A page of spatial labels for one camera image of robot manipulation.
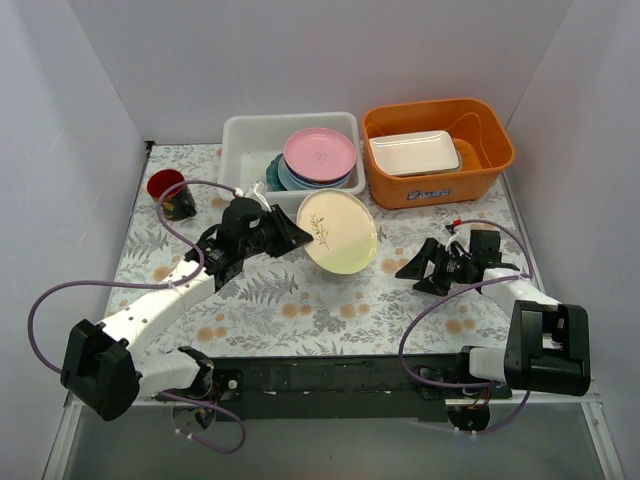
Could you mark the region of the teal scalloped plate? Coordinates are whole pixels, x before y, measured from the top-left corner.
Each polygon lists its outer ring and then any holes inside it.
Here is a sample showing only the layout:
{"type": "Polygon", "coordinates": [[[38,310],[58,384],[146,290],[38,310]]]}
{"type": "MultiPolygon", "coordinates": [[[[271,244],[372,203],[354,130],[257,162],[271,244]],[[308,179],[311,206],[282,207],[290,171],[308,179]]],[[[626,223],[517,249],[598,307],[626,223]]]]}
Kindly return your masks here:
{"type": "Polygon", "coordinates": [[[286,187],[282,184],[278,174],[278,168],[282,158],[283,158],[283,154],[277,155],[270,162],[269,166],[266,168],[266,171],[265,171],[266,183],[269,189],[274,192],[286,191],[286,187]]]}

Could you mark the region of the cream round plate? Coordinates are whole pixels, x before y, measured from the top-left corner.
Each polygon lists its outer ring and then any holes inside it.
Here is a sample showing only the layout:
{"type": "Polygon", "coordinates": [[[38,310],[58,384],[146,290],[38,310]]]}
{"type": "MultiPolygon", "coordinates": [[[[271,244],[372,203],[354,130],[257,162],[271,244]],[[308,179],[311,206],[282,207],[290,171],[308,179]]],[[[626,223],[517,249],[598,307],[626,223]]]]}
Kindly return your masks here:
{"type": "Polygon", "coordinates": [[[321,269],[338,275],[364,270],[377,253],[377,228],[367,207],[354,195],[328,189],[301,203],[296,224],[313,240],[304,249],[321,269]]]}

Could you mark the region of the pink round plate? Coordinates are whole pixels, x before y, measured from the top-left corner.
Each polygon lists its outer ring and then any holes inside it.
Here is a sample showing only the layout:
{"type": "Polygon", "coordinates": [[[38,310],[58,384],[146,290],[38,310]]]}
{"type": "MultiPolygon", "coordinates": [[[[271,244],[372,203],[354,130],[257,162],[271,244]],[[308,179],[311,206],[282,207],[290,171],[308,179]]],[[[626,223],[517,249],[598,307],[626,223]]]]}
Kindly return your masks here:
{"type": "Polygon", "coordinates": [[[289,169],[309,181],[329,183],[351,173],[356,149],[343,134],[328,128],[307,128],[289,137],[284,145],[289,169]]]}

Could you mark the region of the blue round plate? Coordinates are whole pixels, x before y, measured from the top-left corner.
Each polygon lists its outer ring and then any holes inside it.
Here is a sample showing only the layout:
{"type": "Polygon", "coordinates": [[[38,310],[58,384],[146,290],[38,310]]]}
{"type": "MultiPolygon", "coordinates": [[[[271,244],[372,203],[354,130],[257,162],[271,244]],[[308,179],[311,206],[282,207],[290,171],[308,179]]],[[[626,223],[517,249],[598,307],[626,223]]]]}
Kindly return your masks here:
{"type": "Polygon", "coordinates": [[[323,187],[328,187],[328,186],[335,186],[338,184],[344,184],[347,182],[347,180],[349,179],[349,177],[351,176],[351,172],[349,172],[348,174],[339,177],[338,179],[334,179],[332,181],[317,181],[317,180],[310,180],[308,178],[305,178],[299,174],[297,174],[288,164],[286,161],[284,161],[284,168],[287,171],[287,173],[295,180],[299,181],[300,183],[304,183],[304,184],[309,184],[309,185],[313,185],[313,186],[323,186],[323,187]]]}

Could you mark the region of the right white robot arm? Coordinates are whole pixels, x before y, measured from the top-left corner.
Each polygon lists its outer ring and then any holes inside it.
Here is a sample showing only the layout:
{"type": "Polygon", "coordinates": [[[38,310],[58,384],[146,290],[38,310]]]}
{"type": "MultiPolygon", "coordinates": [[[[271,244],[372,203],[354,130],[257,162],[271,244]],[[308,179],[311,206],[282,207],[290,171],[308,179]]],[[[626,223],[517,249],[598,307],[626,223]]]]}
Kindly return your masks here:
{"type": "Polygon", "coordinates": [[[591,384],[588,313],[542,293],[531,271],[504,262],[500,244],[506,232],[495,223],[473,229],[467,247],[429,237],[395,274],[413,281],[414,290],[436,296],[433,309],[455,297],[453,284],[490,299],[511,317],[505,346],[464,349],[464,365],[450,378],[428,367],[403,368],[418,384],[469,398],[498,385],[581,397],[591,384]]]}

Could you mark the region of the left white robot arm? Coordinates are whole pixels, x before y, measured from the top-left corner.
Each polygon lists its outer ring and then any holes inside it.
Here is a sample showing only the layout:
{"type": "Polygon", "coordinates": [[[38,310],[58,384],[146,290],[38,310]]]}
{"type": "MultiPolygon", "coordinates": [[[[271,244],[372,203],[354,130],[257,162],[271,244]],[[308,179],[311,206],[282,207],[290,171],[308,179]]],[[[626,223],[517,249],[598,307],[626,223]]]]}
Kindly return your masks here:
{"type": "Polygon", "coordinates": [[[164,391],[193,400],[213,389],[214,362],[192,347],[144,358],[144,351],[190,308],[208,299],[242,272],[247,259],[274,258],[311,243],[282,209],[238,198],[219,224],[208,228],[164,284],[123,311],[70,332],[61,383],[103,420],[121,416],[139,397],[164,391]]]}

